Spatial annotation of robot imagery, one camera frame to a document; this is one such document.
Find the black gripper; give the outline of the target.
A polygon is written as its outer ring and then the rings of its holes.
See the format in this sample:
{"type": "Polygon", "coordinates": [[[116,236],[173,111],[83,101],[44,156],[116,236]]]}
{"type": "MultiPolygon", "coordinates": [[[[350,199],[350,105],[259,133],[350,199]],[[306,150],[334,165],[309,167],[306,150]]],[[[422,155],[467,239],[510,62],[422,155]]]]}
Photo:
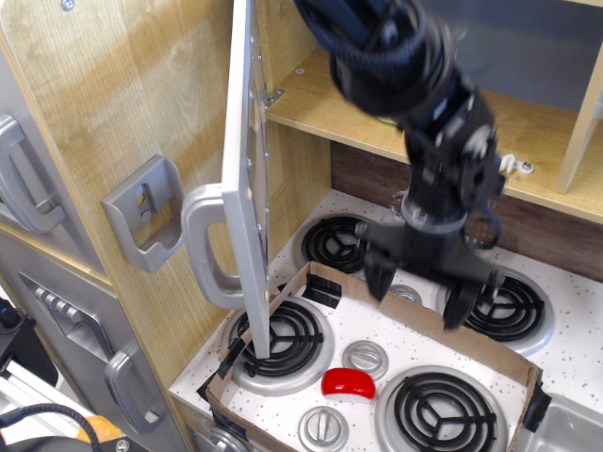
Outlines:
{"type": "Polygon", "coordinates": [[[361,222],[355,235],[366,245],[364,272],[373,298],[383,300],[399,269],[454,288],[444,311],[446,330],[462,327],[482,291],[499,288],[504,280],[500,270],[482,260],[459,232],[427,234],[407,224],[361,222]]]}

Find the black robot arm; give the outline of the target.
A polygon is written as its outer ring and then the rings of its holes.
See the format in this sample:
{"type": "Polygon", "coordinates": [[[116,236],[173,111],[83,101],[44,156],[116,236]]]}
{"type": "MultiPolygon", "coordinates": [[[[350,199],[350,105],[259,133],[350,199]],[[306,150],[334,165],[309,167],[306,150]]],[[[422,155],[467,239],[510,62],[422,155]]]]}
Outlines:
{"type": "Polygon", "coordinates": [[[300,1],[297,9],[328,52],[344,98],[404,134],[411,178],[402,223],[356,228],[371,295],[383,299],[396,271],[414,273],[451,289],[445,326],[461,327],[503,282],[464,232],[467,217],[486,211],[506,182],[493,113],[458,69],[448,27],[419,2],[300,1]]]}

